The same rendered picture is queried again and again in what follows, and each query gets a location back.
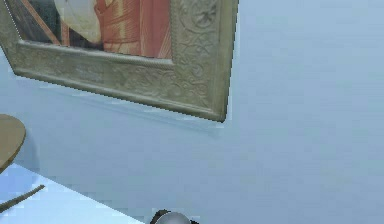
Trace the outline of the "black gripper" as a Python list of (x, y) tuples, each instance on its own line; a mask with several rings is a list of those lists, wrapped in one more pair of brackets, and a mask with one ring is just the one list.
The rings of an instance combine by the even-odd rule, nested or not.
[(180, 212), (173, 212), (166, 209), (158, 210), (149, 224), (199, 224), (189, 219)]

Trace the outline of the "dark thin stick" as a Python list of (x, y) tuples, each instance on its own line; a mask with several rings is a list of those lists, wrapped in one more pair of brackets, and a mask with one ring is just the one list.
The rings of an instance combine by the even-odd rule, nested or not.
[(0, 214), (44, 189), (40, 185), (0, 185)]

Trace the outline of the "gold framed wall picture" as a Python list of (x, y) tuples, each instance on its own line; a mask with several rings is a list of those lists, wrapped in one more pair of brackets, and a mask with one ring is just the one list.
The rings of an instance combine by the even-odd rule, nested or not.
[(239, 0), (170, 0), (170, 59), (24, 41), (12, 16), (19, 4), (0, 0), (0, 46), (16, 75), (225, 120)]

